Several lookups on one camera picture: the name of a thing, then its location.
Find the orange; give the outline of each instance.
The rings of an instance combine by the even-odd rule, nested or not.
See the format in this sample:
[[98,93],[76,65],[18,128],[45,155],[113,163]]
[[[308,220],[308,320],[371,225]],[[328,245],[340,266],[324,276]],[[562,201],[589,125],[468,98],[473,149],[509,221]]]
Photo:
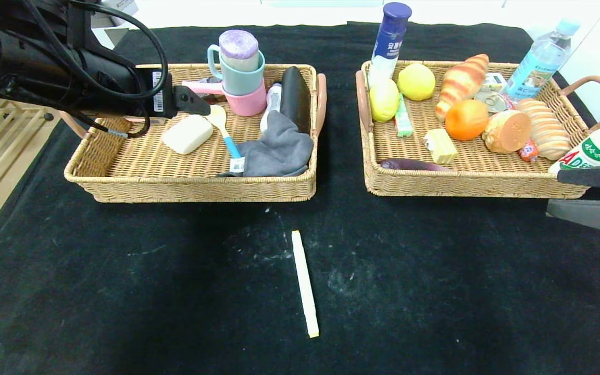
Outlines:
[[464,100],[446,114],[446,132],[458,141],[473,140],[488,126],[488,107],[478,100]]

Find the blue bottle cap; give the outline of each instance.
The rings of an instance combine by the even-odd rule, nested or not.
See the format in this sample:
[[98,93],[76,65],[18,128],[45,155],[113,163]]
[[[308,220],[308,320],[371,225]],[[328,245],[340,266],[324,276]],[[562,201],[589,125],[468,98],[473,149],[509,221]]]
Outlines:
[[383,5],[383,21],[381,29],[390,33],[403,32],[411,17],[411,8],[403,3],[388,3]]
[[580,21],[574,18],[564,17],[557,25],[557,31],[564,35],[574,35],[580,28]]

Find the lemon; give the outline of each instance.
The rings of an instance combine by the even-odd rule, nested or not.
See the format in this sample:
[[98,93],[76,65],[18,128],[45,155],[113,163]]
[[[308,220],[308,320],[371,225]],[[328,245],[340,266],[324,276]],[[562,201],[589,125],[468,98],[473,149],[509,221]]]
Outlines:
[[374,121],[388,121],[393,118],[399,105],[399,92],[395,81],[377,81],[374,87],[369,89],[369,105]]
[[400,92],[411,100],[429,99],[435,84],[436,79],[432,71],[418,62],[405,67],[397,76]]

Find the pink mug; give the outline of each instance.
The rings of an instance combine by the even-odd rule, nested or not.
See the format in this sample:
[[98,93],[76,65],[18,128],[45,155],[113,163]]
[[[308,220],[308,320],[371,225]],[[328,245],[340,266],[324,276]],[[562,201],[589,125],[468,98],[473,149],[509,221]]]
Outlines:
[[223,89],[221,83],[182,81],[182,85],[190,88],[195,93],[212,93],[226,96],[233,112],[240,116],[255,116],[264,111],[267,106],[267,102],[265,102],[265,83],[263,81],[260,82],[259,88],[247,95],[231,95]]

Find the snack package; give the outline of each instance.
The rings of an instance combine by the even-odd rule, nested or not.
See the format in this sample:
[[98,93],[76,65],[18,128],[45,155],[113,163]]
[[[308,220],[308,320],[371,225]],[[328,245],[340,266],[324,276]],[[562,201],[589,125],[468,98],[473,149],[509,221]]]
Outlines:
[[536,147],[536,143],[529,138],[524,146],[517,150],[517,154],[520,156],[520,159],[523,159],[528,163],[533,163],[539,156],[539,148]]

